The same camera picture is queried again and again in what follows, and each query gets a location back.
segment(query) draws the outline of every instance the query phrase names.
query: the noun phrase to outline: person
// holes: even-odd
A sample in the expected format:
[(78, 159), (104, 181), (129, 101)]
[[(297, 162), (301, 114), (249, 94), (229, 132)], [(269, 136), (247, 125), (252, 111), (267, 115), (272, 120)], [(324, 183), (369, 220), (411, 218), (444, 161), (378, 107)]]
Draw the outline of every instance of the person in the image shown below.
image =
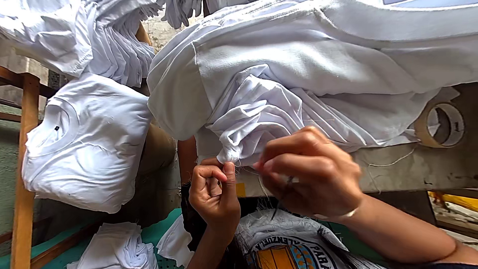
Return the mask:
[[(206, 229), (188, 269), (217, 268), (238, 236), (246, 262), (234, 264), (237, 268), (380, 267), (344, 255), (347, 248), (315, 219), (345, 225), (392, 267), (478, 268), (473, 248), (364, 194), (359, 165), (314, 127), (268, 142), (254, 168), (264, 186), (295, 215), (278, 211), (272, 218), (272, 209), (241, 218), (234, 164), (203, 161), (194, 168), (189, 202)], [(284, 175), (295, 180), (288, 182)]]

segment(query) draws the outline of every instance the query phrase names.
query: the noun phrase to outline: wrist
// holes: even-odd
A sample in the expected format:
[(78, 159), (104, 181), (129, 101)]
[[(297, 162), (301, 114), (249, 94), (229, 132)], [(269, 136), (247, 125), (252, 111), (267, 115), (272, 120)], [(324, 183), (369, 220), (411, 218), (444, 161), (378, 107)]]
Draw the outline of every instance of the wrist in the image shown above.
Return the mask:
[(226, 232), (208, 225), (204, 231), (203, 237), (208, 238), (209, 241), (215, 242), (217, 247), (226, 249), (234, 237), (234, 232)]
[(348, 214), (330, 218), (330, 221), (339, 223), (345, 226), (360, 223), (364, 218), (370, 215), (369, 211), (369, 198), (370, 196), (362, 194), (358, 207)]

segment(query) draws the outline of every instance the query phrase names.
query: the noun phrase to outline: forearm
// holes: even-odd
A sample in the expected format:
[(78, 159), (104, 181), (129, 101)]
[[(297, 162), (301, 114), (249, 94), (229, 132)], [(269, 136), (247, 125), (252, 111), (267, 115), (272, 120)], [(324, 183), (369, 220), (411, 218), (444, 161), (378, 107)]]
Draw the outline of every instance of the forearm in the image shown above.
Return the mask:
[(443, 230), (368, 195), (364, 195), (352, 217), (337, 222), (378, 253), (397, 262), (438, 261), (456, 249), (455, 240)]
[(206, 228), (187, 269), (216, 268), (221, 262), (227, 246), (228, 242), (224, 240), (223, 236)]

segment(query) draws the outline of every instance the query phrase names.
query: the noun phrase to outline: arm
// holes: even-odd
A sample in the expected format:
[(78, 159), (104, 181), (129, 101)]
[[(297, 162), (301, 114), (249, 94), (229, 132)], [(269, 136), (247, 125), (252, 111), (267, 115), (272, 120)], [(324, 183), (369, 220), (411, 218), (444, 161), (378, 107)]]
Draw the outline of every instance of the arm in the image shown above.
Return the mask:
[(391, 260), (478, 264), (477, 251), (441, 229), (363, 194), (359, 166), (316, 128), (270, 141), (254, 168), (277, 197), (286, 188), (281, 174), (298, 178), (282, 200), (287, 209), (344, 224)]
[[(458, 243), (443, 230), (368, 195), (353, 216), (335, 221), (384, 257), (402, 263), (439, 261), (457, 250)], [(477, 261), (476, 253), (461, 260)]]
[(216, 268), (228, 244), (224, 237), (206, 228), (187, 269)]
[(187, 268), (216, 268), (232, 241), (240, 219), (234, 164), (226, 163), (222, 171), (214, 165), (196, 166), (189, 189), (189, 202), (207, 227)]

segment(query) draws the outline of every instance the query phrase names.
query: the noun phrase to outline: finger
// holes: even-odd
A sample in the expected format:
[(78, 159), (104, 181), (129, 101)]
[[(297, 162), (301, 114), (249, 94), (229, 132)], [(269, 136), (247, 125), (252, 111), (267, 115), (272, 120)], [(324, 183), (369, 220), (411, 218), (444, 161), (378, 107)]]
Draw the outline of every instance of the finger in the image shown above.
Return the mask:
[(261, 175), (264, 187), (268, 189), (277, 199), (280, 199), (287, 186), (287, 181), (283, 180), (277, 173), (268, 173)]
[(207, 158), (201, 161), (200, 165), (215, 165), (219, 168), (222, 168), (224, 165), (220, 163), (216, 157)]
[(224, 175), (217, 166), (203, 166), (198, 165), (194, 167), (193, 170), (193, 178), (191, 180), (191, 188), (192, 191), (202, 191), (206, 187), (206, 179), (214, 177), (219, 181), (226, 181), (226, 175)]
[(308, 126), (290, 136), (269, 141), (262, 153), (260, 164), (256, 166), (260, 168), (268, 160), (284, 153), (325, 156), (336, 162), (351, 160), (348, 153), (327, 139), (317, 128)]
[(223, 172), (226, 175), (227, 180), (222, 181), (222, 199), (227, 201), (237, 200), (236, 194), (236, 167), (234, 163), (227, 162), (224, 164)]
[(298, 177), (302, 182), (333, 180), (339, 176), (335, 162), (324, 156), (303, 156), (292, 153), (281, 154), (268, 160), (263, 174), (278, 173)]

